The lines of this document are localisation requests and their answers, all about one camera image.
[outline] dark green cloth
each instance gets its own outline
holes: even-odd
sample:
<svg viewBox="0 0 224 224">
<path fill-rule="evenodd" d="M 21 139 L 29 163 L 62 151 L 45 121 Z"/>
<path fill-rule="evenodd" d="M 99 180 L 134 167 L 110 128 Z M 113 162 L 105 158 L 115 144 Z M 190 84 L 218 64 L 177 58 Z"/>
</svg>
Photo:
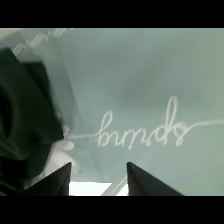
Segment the dark green cloth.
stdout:
<svg viewBox="0 0 224 224">
<path fill-rule="evenodd" d="M 0 103 L 0 191 L 19 191 L 42 172 L 52 143 L 63 139 L 44 66 L 0 50 Z"/>
</svg>

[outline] green fabric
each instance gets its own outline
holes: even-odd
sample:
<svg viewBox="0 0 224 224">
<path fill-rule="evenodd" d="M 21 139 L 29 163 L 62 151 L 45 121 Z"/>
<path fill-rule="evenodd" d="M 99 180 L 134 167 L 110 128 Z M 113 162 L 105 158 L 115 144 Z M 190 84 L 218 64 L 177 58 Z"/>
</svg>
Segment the green fabric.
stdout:
<svg viewBox="0 0 224 224">
<path fill-rule="evenodd" d="M 0 50 L 0 158 L 25 164 L 26 179 L 42 172 L 52 143 L 63 138 L 40 73 L 40 66 L 23 65 L 10 49 Z M 4 178 L 0 170 L 0 185 L 10 185 Z"/>
</svg>

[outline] green chalkboard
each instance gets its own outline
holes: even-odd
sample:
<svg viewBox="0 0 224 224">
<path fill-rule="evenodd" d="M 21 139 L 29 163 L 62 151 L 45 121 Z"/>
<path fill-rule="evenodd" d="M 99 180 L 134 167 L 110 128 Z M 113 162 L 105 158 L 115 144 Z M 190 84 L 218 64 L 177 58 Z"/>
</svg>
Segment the green chalkboard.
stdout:
<svg viewBox="0 0 224 224">
<path fill-rule="evenodd" d="M 132 161 L 185 195 L 224 195 L 223 40 L 223 29 L 49 28 L 0 47 L 45 63 L 73 181 L 118 185 Z"/>
</svg>

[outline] dark object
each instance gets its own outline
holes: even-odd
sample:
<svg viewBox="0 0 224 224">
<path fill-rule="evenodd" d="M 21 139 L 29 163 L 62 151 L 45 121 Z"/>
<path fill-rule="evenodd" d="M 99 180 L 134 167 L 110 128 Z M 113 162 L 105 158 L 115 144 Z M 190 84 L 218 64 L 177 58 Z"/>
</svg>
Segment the dark object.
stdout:
<svg viewBox="0 0 224 224">
<path fill-rule="evenodd" d="M 44 65 L 0 50 L 0 103 L 0 192 L 14 195 L 43 171 L 52 144 L 63 139 Z"/>
<path fill-rule="evenodd" d="M 66 164 L 37 184 L 23 191 L 20 196 L 69 196 L 71 163 Z"/>
<path fill-rule="evenodd" d="M 131 162 L 127 175 L 129 196 L 183 196 Z"/>
</svg>

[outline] handwritten word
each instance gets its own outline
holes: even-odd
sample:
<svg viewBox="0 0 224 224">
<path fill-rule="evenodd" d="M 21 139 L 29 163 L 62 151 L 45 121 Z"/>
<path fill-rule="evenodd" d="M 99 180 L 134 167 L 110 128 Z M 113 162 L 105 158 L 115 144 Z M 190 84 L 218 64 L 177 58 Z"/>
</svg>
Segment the handwritten word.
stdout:
<svg viewBox="0 0 224 224">
<path fill-rule="evenodd" d="M 74 30 L 74 28 L 56 28 L 53 31 L 47 31 L 47 33 L 38 33 L 31 41 L 26 41 L 25 43 L 18 43 L 16 47 L 13 49 L 13 53 L 17 56 L 23 50 L 27 50 L 30 48 L 35 48 L 40 45 L 43 41 L 48 41 L 49 38 L 59 38 L 64 32 Z"/>
<path fill-rule="evenodd" d="M 126 144 L 126 138 L 131 136 L 131 140 L 128 145 L 128 149 L 132 149 L 133 144 L 137 136 L 141 137 L 140 143 L 145 146 L 151 146 L 152 140 L 154 139 L 158 143 L 167 145 L 168 137 L 172 133 L 176 137 L 176 146 L 183 144 L 184 137 L 190 132 L 191 129 L 196 127 L 212 126 L 212 125 L 224 125 L 224 120 L 214 120 L 214 121 L 202 121 L 187 125 L 185 122 L 180 121 L 175 123 L 175 118 L 178 109 L 178 99 L 176 96 L 170 97 L 166 109 L 165 123 L 156 127 L 150 134 L 147 134 L 145 128 L 129 129 L 125 130 L 122 135 L 120 135 L 118 130 L 111 132 L 106 131 L 106 129 L 111 125 L 113 121 L 113 112 L 107 111 L 103 116 L 100 129 L 96 133 L 87 135 L 73 135 L 69 136 L 69 139 L 81 139 L 81 138 L 98 138 L 97 147 L 105 147 L 114 138 L 114 145 L 123 147 Z"/>
</svg>

